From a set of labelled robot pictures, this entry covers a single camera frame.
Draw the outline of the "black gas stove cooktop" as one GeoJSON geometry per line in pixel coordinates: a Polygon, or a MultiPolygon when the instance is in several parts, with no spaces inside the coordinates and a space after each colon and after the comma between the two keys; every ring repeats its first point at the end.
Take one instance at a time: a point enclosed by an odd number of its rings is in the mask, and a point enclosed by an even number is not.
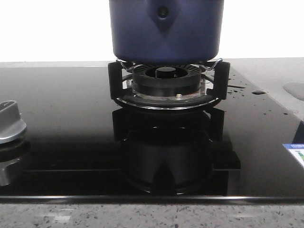
{"type": "Polygon", "coordinates": [[[3,67],[0,101],[25,134],[0,146],[0,200],[14,203],[299,203],[289,151],[304,124],[232,69],[211,108],[121,108],[106,65],[3,67]]]}

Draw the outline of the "blue energy label sticker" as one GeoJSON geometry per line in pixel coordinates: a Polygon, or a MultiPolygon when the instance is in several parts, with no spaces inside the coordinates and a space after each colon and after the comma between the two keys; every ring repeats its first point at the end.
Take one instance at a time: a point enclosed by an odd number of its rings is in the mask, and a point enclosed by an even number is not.
{"type": "Polygon", "coordinates": [[[304,168],[304,144],[303,143],[291,143],[283,144],[283,147],[293,156],[297,163],[304,168]]]}

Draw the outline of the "black pot support grate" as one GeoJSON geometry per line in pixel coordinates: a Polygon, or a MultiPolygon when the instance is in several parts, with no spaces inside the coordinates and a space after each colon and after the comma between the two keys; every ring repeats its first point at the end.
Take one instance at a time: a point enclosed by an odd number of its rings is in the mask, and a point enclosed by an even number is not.
{"type": "Polygon", "coordinates": [[[205,96],[182,99],[181,95],[177,94],[176,99],[167,98],[163,102],[155,103],[125,101],[123,97],[133,93],[133,69],[140,65],[143,64],[126,62],[120,59],[108,64],[110,97],[118,105],[151,110],[185,110],[211,105],[220,100],[225,100],[227,97],[230,63],[224,62],[220,58],[217,61],[204,64],[192,64],[202,71],[201,83],[205,88],[205,96]]]}

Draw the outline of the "silver stove control knob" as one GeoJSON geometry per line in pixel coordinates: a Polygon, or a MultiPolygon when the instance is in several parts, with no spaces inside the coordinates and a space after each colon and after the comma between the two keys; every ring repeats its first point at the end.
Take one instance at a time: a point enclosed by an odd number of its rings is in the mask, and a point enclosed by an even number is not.
{"type": "Polygon", "coordinates": [[[0,104],[0,143],[9,143],[20,138],[27,125],[21,119],[16,101],[5,101],[0,104]]]}

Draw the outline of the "blue cooking pot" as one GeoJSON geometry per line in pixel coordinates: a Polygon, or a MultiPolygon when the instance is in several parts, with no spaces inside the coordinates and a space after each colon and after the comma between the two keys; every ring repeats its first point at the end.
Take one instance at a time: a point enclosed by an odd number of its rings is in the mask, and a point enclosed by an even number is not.
{"type": "Polygon", "coordinates": [[[194,64],[219,51],[222,0],[111,0],[114,55],[140,64],[194,64]]]}

